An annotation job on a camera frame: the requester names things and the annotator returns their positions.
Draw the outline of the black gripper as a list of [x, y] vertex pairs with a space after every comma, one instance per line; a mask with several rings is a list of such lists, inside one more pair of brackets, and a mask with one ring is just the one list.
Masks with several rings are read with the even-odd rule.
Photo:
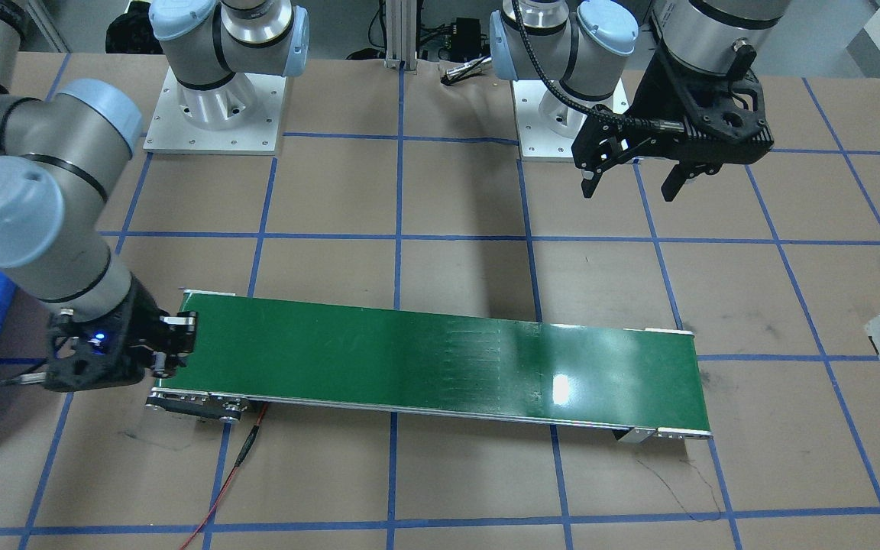
[[751, 164], [773, 146], [762, 85], [752, 70], [750, 42], [726, 47], [724, 74], [699, 73], [675, 59], [666, 45], [654, 53], [631, 105], [621, 116], [589, 116], [572, 145], [582, 170], [582, 194], [593, 198], [601, 170], [633, 157], [681, 161], [661, 186], [673, 202], [694, 178], [697, 164]]

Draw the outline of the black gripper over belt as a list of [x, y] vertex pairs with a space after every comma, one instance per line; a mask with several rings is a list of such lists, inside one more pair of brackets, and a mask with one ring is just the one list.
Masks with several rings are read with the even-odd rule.
[[198, 313], [169, 315], [138, 280], [111, 312], [90, 322], [54, 315], [47, 341], [71, 338], [71, 355], [51, 358], [44, 375], [46, 390], [108, 389], [139, 383], [144, 376], [165, 379], [176, 375], [193, 352]]

